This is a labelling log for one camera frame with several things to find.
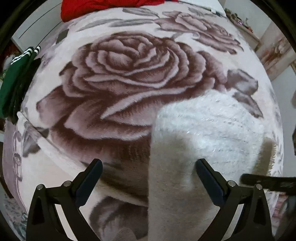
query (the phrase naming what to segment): silver bolt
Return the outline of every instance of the silver bolt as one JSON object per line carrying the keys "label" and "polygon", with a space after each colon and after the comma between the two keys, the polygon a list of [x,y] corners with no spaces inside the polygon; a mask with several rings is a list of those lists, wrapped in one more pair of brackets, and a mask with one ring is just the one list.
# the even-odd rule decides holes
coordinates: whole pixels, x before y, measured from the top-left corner
{"label": "silver bolt", "polygon": [[228,181],[229,186],[234,187],[236,185],[235,181]]}
{"label": "silver bolt", "polygon": [[262,189],[262,185],[260,185],[260,184],[256,184],[256,186],[255,186],[257,189],[259,189],[259,190],[261,190]]}
{"label": "silver bolt", "polygon": [[41,190],[43,188],[43,184],[39,184],[38,186],[37,186],[37,190]]}
{"label": "silver bolt", "polygon": [[63,183],[63,185],[64,185],[64,187],[68,187],[68,186],[71,185],[71,181],[65,181],[65,182]]}

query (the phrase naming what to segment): red cloth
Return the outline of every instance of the red cloth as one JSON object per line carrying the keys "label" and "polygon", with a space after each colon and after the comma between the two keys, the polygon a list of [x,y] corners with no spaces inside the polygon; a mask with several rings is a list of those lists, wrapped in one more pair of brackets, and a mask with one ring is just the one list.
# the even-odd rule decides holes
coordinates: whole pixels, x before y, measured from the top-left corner
{"label": "red cloth", "polygon": [[63,0],[61,18],[63,22],[81,17],[87,13],[112,7],[140,7],[158,5],[165,0]]}

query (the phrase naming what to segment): large brown rose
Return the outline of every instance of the large brown rose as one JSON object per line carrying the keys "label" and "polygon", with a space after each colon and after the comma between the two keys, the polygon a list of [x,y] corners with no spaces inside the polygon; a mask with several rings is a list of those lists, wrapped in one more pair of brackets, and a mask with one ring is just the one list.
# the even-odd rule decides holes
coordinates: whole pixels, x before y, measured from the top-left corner
{"label": "large brown rose", "polygon": [[86,163],[100,158],[102,180],[142,198],[157,111],[207,89],[248,86],[245,77],[227,85],[222,64],[209,53],[138,31],[80,47],[60,76],[63,84],[37,103],[53,143]]}
{"label": "large brown rose", "polygon": [[196,41],[222,52],[236,54],[238,49],[244,51],[239,41],[225,28],[206,20],[203,16],[178,11],[163,12],[163,15],[169,18],[155,20],[162,30],[194,33]]}

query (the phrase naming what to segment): white cloth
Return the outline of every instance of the white cloth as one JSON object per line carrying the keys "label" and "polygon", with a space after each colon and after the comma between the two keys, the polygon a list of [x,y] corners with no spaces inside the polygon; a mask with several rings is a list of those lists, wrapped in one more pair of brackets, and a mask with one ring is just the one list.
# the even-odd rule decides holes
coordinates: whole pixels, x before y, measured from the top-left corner
{"label": "white cloth", "polygon": [[263,142],[260,121],[217,91],[163,107],[152,132],[148,241],[198,240],[219,208],[196,174],[196,160],[205,158],[226,180],[239,183],[243,173],[266,166],[259,161]]}

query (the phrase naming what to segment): bed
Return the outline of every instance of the bed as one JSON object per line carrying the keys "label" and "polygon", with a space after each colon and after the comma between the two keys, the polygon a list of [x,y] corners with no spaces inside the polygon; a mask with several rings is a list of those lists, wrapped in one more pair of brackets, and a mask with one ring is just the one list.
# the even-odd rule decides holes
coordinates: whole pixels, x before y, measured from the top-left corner
{"label": "bed", "polygon": [[[264,67],[218,1],[196,4],[94,12],[48,37],[18,123],[5,130],[4,178],[25,211],[38,184],[60,186],[100,158],[104,174],[82,214],[102,241],[126,224],[145,240],[153,121],[166,104],[210,89],[260,120],[274,143],[265,174],[282,175],[281,117]],[[278,194],[266,197],[272,214]]]}

